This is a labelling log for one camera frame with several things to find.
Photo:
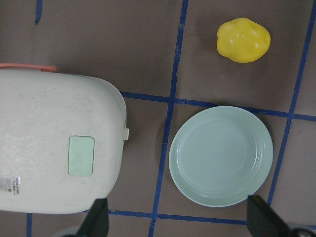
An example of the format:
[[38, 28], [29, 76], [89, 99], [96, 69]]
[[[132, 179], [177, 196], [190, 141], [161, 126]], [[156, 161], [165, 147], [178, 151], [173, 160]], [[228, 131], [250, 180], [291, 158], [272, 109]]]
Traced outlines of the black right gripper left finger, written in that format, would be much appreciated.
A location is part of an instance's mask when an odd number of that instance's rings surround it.
[[108, 200], [98, 198], [77, 231], [78, 237], [106, 237], [109, 233]]

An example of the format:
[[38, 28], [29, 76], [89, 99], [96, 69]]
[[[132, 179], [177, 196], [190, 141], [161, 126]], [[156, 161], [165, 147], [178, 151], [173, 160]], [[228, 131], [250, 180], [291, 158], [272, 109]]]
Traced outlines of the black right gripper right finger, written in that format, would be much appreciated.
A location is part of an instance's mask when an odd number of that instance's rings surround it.
[[258, 195], [247, 197], [247, 228], [252, 237], [287, 237], [290, 230]]

